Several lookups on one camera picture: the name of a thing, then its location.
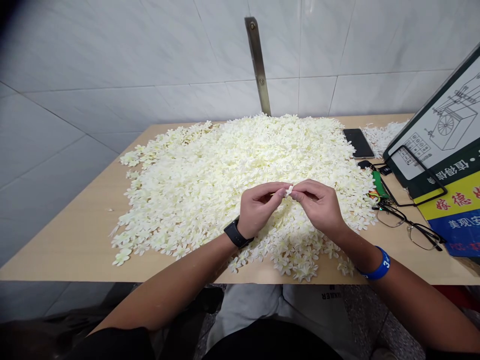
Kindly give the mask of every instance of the watch strap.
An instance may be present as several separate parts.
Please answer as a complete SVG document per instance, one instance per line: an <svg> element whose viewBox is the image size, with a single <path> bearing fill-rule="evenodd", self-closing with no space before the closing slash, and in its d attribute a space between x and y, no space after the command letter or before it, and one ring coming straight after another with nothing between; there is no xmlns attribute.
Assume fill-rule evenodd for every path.
<svg viewBox="0 0 480 360"><path fill-rule="evenodd" d="M237 248L241 249L250 244L254 240L254 237L250 239L244 238L237 229L238 223L239 218L237 217L223 231L230 238L231 242L234 243Z"/></svg>

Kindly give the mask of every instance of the sign board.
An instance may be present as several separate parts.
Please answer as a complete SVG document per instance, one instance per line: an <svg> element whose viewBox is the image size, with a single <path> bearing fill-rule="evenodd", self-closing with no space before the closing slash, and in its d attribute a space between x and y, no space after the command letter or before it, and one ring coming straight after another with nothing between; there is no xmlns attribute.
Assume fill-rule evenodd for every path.
<svg viewBox="0 0 480 360"><path fill-rule="evenodd" d="M383 154L415 203L440 194L434 179L405 145L446 187L441 198L419 205L451 255L480 257L480 46L412 117Z"/></svg>

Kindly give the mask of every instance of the smartphone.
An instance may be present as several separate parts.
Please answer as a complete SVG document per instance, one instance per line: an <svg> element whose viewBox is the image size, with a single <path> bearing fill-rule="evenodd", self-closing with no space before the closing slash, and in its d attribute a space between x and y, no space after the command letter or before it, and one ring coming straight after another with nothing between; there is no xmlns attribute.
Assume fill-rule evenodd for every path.
<svg viewBox="0 0 480 360"><path fill-rule="evenodd" d="M360 129L344 129L346 140L355 148L353 153L354 159L373 159L374 152L365 138L364 133Z"/></svg>

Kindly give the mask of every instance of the white tiled wall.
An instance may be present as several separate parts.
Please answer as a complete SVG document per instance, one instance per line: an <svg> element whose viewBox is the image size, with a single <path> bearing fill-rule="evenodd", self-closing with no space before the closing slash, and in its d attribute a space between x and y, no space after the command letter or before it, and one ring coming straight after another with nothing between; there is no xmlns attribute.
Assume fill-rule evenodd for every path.
<svg viewBox="0 0 480 360"><path fill-rule="evenodd" d="M276 116L414 112L480 40L477 0L23 3L0 42L0 265L149 125L261 111L244 17ZM0 320L50 308L31 300Z"/></svg>

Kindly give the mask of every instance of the gray pants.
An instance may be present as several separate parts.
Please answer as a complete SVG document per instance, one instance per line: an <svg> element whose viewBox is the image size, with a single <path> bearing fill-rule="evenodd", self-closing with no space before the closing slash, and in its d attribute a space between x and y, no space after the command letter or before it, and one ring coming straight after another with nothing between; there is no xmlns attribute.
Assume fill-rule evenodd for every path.
<svg viewBox="0 0 480 360"><path fill-rule="evenodd" d="M343 359L358 360L344 301L339 288L330 285L228 285L208 335L207 350L227 335L264 318L299 325Z"/></svg>

